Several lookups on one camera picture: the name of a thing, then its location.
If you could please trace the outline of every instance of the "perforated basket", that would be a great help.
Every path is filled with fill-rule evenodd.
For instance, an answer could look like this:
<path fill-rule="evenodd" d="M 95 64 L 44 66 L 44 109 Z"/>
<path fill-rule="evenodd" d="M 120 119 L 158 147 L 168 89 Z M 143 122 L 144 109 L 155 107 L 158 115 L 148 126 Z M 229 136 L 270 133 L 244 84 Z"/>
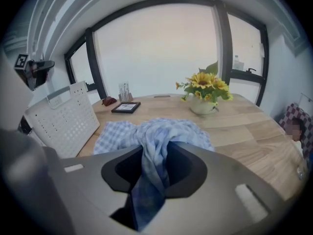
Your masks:
<path fill-rule="evenodd" d="M 25 118 L 60 158 L 75 157 L 100 126 L 85 82 L 60 89 L 28 108 Z"/>

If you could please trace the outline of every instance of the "patterned cushion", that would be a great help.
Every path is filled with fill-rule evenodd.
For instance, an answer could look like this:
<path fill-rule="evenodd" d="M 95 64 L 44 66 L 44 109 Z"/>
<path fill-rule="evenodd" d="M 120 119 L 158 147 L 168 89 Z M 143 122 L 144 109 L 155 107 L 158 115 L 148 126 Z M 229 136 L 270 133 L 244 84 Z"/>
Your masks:
<path fill-rule="evenodd" d="M 286 123 L 293 118 L 299 118 L 303 120 L 306 131 L 302 140 L 303 144 L 303 157 L 307 158 L 310 153 L 313 153 L 313 121 L 312 118 L 306 114 L 301 108 L 295 104 L 291 104 L 287 107 L 287 112 L 284 117 L 279 120 L 279 125 L 285 129 Z"/>

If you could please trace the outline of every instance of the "flower pot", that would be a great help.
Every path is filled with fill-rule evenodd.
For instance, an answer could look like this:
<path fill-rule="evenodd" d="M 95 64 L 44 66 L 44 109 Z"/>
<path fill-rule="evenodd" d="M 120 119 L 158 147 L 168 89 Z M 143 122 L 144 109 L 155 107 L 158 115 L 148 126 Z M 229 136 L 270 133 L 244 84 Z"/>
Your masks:
<path fill-rule="evenodd" d="M 208 115 L 215 112 L 214 104 L 209 103 L 204 99 L 199 99 L 196 96 L 193 96 L 190 103 L 190 110 L 198 115 Z"/>

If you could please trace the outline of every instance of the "person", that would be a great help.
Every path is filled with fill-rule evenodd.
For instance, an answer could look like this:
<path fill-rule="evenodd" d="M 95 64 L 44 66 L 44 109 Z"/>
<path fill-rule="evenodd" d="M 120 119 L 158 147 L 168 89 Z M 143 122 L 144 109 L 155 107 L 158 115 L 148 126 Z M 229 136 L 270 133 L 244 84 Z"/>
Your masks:
<path fill-rule="evenodd" d="M 287 124 L 286 134 L 290 136 L 293 143 L 297 147 L 297 150 L 303 156 L 302 148 L 303 148 L 303 137 L 306 128 L 304 126 L 303 120 L 299 118 L 293 118 L 290 123 Z"/>

